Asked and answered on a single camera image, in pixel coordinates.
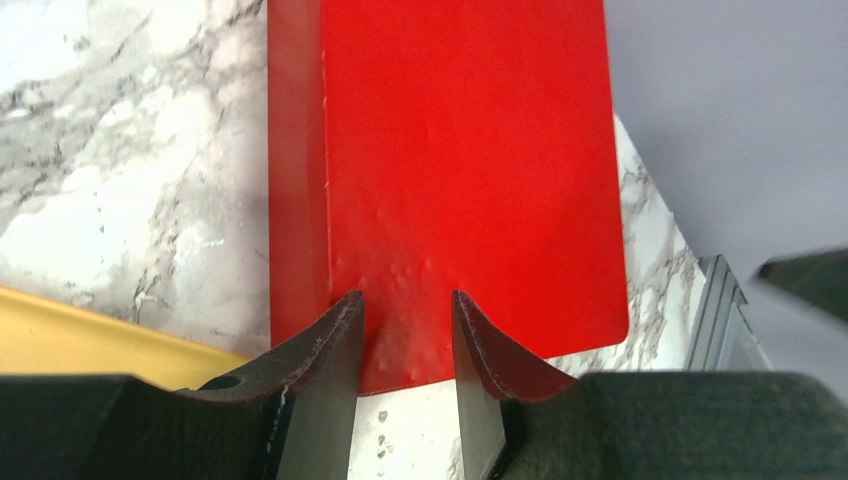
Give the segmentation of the red box lid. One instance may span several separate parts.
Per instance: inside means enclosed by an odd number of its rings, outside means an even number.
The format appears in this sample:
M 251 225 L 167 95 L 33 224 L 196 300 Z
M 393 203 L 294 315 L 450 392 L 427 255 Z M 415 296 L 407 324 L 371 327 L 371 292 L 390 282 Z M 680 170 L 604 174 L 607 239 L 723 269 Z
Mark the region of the red box lid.
M 456 290 L 542 358 L 622 342 L 603 3 L 328 1 L 323 33 L 331 285 L 365 295 L 361 392 L 453 376 Z

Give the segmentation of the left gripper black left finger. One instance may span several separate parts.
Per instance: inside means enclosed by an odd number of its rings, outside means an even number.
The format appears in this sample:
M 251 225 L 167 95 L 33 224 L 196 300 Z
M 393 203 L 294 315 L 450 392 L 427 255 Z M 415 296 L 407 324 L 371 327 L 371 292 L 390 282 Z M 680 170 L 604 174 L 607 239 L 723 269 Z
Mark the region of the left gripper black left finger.
M 343 479 L 365 338 L 347 293 L 311 326 L 196 390 L 131 375 L 1 380 L 5 479 Z

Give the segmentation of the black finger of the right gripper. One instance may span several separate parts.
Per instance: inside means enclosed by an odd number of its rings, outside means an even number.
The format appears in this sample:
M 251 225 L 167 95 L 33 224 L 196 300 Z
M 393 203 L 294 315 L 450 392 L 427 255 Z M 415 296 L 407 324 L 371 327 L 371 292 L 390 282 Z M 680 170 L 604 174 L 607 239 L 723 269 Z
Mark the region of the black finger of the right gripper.
M 847 324 L 847 249 L 773 258 L 756 278 Z

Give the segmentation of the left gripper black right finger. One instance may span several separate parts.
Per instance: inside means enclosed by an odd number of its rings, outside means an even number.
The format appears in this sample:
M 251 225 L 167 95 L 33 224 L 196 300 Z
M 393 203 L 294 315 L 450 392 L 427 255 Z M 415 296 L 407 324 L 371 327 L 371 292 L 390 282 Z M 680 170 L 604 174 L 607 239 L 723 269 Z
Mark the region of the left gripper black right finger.
M 843 479 L 847 408 L 778 372 L 572 377 L 452 295 L 469 479 Z

